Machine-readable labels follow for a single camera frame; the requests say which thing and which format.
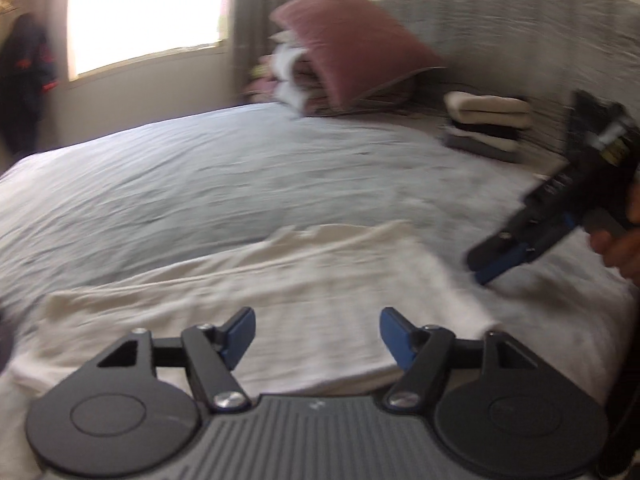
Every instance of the gray upholstered headboard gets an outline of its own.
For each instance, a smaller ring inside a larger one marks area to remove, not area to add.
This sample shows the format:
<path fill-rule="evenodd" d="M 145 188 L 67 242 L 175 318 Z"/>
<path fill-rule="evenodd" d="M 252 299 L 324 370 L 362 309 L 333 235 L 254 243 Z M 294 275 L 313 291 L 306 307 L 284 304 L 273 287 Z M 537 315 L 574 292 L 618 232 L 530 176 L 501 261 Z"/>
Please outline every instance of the gray upholstered headboard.
<path fill-rule="evenodd" d="M 381 0 L 448 68 L 440 91 L 526 95 L 529 140 L 564 143 L 572 89 L 625 104 L 640 120 L 640 5 L 627 0 Z"/>

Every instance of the human hand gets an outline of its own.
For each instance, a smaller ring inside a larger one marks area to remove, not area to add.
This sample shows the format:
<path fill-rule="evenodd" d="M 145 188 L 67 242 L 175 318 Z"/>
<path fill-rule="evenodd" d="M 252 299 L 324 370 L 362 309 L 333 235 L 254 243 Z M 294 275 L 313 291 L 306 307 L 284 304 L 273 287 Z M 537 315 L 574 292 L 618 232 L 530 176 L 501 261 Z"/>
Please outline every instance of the human hand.
<path fill-rule="evenodd" d="M 626 215 L 634 224 L 640 223 L 640 184 L 629 191 Z M 633 229 L 623 237 L 614 239 L 606 231 L 591 235 L 591 248 L 602 256 L 607 267 L 617 267 L 620 276 L 640 286 L 640 229 Z"/>

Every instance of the window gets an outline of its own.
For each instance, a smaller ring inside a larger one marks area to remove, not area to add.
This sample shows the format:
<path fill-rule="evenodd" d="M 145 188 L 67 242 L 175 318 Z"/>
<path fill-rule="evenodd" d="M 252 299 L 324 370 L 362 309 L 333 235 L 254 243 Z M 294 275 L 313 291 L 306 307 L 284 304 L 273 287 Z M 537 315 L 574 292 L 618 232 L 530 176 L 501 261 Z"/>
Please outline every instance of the window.
<path fill-rule="evenodd" d="M 71 79 L 174 48 L 214 44 L 226 34 L 226 0 L 68 0 Z"/>

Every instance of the pink pillow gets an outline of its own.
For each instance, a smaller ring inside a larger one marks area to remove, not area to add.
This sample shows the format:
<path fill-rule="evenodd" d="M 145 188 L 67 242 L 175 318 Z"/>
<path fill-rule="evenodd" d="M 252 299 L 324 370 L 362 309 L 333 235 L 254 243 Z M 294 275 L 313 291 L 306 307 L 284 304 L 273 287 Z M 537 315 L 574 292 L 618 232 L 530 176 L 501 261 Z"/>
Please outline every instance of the pink pillow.
<path fill-rule="evenodd" d="M 370 0 L 291 0 L 271 19 L 308 50 L 337 110 L 443 66 L 440 56 Z"/>

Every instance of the metal screw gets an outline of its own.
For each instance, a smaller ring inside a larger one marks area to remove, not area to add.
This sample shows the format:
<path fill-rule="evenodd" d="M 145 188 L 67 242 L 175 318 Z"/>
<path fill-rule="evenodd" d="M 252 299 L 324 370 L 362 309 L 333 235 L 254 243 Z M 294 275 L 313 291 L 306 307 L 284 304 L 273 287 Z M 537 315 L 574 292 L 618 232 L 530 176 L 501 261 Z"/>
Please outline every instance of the metal screw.
<path fill-rule="evenodd" d="M 420 396 L 413 392 L 398 392 L 389 397 L 389 404 L 394 408 L 415 408 L 420 404 Z"/>
<path fill-rule="evenodd" d="M 213 397 L 213 403 L 220 410 L 234 410 L 247 403 L 247 398 L 240 392 L 222 392 Z"/>

